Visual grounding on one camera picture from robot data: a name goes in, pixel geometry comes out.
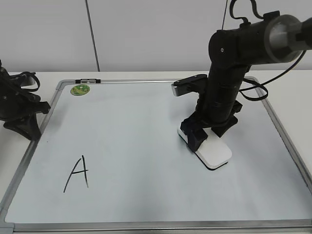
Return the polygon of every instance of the black marker writing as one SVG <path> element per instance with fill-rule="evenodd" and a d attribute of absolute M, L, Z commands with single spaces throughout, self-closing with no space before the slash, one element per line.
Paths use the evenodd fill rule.
<path fill-rule="evenodd" d="M 74 170 L 76 169 L 76 167 L 77 167 L 77 165 L 78 165 L 78 163 L 79 163 L 80 161 L 81 161 L 81 158 L 76 162 L 76 164 L 74 165 L 74 168 L 72 169 L 72 172 L 69 174 L 69 177 L 68 177 L 68 179 L 67 179 L 67 181 L 66 181 L 66 184 L 65 184 L 65 188 L 64 188 L 64 190 L 63 190 L 63 193 L 66 191 L 68 182 L 69 182 L 69 180 L 70 180 L 70 178 L 72 177 L 73 174 L 78 174 L 78 173 L 82 173 L 82 172 L 83 172 L 83 173 L 84 173 L 84 179 L 85 179 L 85 181 L 86 181 L 87 187 L 89 187 L 89 185 L 88 185 L 88 179 L 87 179 L 87 171 L 88 171 L 88 170 L 86 170 L 86 162 L 85 162 L 85 160 L 84 160 L 84 156 L 82 156 L 83 171 L 74 172 Z"/>

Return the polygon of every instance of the black cable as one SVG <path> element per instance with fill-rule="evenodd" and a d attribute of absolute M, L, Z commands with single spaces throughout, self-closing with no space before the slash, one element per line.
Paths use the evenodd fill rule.
<path fill-rule="evenodd" d="M 92 44 L 93 44 L 94 56 L 95 56 L 95 58 L 96 58 L 97 71 L 99 72 L 100 69 L 99 69 L 99 63 L 98 63 L 98 53 L 97 53 L 96 41 L 95 41 L 95 39 L 94 39 L 94 34 L 93 34 L 93 28 L 92 28 L 92 23 L 91 23 L 91 17 L 90 17 L 90 10 L 89 10 L 88 0 L 85 0 L 85 4 L 86 4 L 86 10 L 87 10 L 88 21 L 89 21 L 91 39 L 92 39 Z"/>
<path fill-rule="evenodd" d="M 265 92 L 265 94 L 260 96 L 260 97 L 249 97 L 249 96 L 245 95 L 242 91 L 239 91 L 245 99 L 247 99 L 249 101 L 261 101 L 261 100 L 266 99 L 268 97 L 269 91 L 264 85 L 259 84 L 257 81 L 251 80 L 251 79 L 246 79 L 245 82 L 249 83 L 249 84 L 253 84 L 254 85 L 253 88 L 259 88 Z"/>
<path fill-rule="evenodd" d="M 224 15 L 223 15 L 223 22 L 222 22 L 222 30 L 223 30 L 223 28 L 224 28 L 224 21 L 225 21 L 225 16 L 226 16 L 226 10 L 227 10 L 227 8 L 228 8 L 228 1 L 229 0 L 226 0 L 226 3 L 225 3 L 225 9 L 224 9 Z"/>
<path fill-rule="evenodd" d="M 231 3 L 230 3 L 230 16 L 235 19 L 235 20 L 243 20 L 244 23 L 249 23 L 248 22 L 248 19 L 246 17 L 235 17 L 234 14 L 233 14 L 233 8 L 234 8 L 234 5 L 236 3 L 237 0 L 232 0 Z M 258 19 L 261 19 L 263 20 L 263 16 L 259 15 L 258 12 L 257 12 L 257 3 L 255 0 L 250 0 L 251 4 L 252 4 L 252 9 L 253 9 L 253 14 L 254 16 L 256 16 Z"/>
<path fill-rule="evenodd" d="M 282 77 L 283 75 L 285 75 L 286 73 L 288 73 L 291 69 L 293 69 L 293 68 L 301 61 L 301 59 L 304 57 L 304 55 L 306 54 L 306 52 L 307 52 L 306 50 L 302 51 L 301 55 L 300 55 L 299 58 L 296 60 L 296 62 L 294 62 L 293 65 L 291 65 L 287 70 L 285 70 L 284 72 L 282 72 L 282 73 L 279 74 L 278 76 L 276 76 L 276 77 L 274 77 L 274 78 L 272 78 L 272 79 L 270 79 L 270 80 L 268 80 L 268 81 L 266 81 L 266 82 L 264 82 L 264 83 L 262 83 L 262 84 L 259 84 L 259 83 L 258 83 L 258 84 L 263 86 L 263 85 L 266 85 L 266 84 L 268 84 L 268 83 L 271 83 L 272 81 L 274 81 L 274 80 L 276 80 L 276 79 Z M 255 89 L 255 88 L 258 88 L 258 87 L 259 87 L 259 86 L 256 85 L 256 86 L 253 86 L 253 87 L 249 87 L 249 88 L 245 88 L 245 89 L 240 89 L 239 91 L 240 91 L 240 92 L 244 92 L 244 91 L 251 90 L 251 89 Z"/>
<path fill-rule="evenodd" d="M 21 88 L 22 90 L 27 91 L 27 92 L 35 92 L 35 91 L 38 91 L 38 89 L 40 88 L 40 81 L 39 81 L 39 79 L 35 76 L 35 74 L 36 74 L 35 72 L 22 72 L 21 74 L 18 75 L 19 77 L 22 77 L 22 76 L 31 77 L 32 79 L 34 79 L 34 81 L 35 81 L 36 84 L 37 84 L 37 88 L 34 88 L 34 89 L 25 89 L 25 88 Z"/>

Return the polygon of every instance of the white eraser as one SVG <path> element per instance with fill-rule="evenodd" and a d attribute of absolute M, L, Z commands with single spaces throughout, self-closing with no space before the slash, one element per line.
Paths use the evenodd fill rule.
<path fill-rule="evenodd" d="M 232 157 L 232 151 L 227 144 L 211 130 L 211 128 L 204 130 L 207 133 L 208 138 L 201 143 L 195 154 L 209 169 L 214 170 L 229 161 Z M 178 128 L 177 132 L 187 143 L 187 136 L 180 128 Z"/>

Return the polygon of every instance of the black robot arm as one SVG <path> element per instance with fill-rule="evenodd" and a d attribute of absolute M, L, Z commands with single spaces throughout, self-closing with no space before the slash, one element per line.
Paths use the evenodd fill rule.
<path fill-rule="evenodd" d="M 35 89 L 22 88 L 37 83 Z M 10 76 L 0 61 L 0 120 L 4 127 L 15 131 L 29 140 L 37 140 L 41 136 L 37 124 L 36 113 L 48 113 L 50 105 L 40 102 L 40 96 L 32 94 L 40 87 L 35 73 L 23 72 Z"/>
<path fill-rule="evenodd" d="M 232 0 L 230 5 L 233 18 L 235 2 Z M 255 1 L 251 2 L 255 13 Z M 213 34 L 209 42 L 212 64 L 208 77 L 197 75 L 172 84 L 176 96 L 199 93 L 195 112 L 180 127 L 193 152 L 208 137 L 203 128 L 212 128 L 221 137 L 238 122 L 234 114 L 242 105 L 236 96 L 252 65 L 290 62 L 312 49 L 312 18 L 300 22 L 291 15 L 280 16 L 279 11 L 263 17 L 256 14 L 263 20 L 251 24 L 245 17 L 235 18 L 243 20 L 238 29 L 218 30 Z M 267 91 L 261 84 L 249 83 Z"/>

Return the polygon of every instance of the white table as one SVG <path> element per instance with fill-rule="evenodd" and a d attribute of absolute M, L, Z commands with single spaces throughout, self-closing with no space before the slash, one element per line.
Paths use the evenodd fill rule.
<path fill-rule="evenodd" d="M 308 119 L 312 113 L 309 105 L 309 79 L 311 71 L 292 71 L 283 78 L 268 85 L 269 101 L 280 118 L 286 131 L 312 171 L 309 133 L 312 125 Z M 41 88 L 38 94 L 42 100 L 49 101 L 57 83 L 62 79 L 98 78 L 98 79 L 181 79 L 203 72 L 90 72 L 90 73 L 38 73 Z M 264 82 L 281 71 L 251 71 Z M 0 128 L 0 197 L 2 198 L 14 172 L 29 144 L 29 141 L 9 130 Z"/>

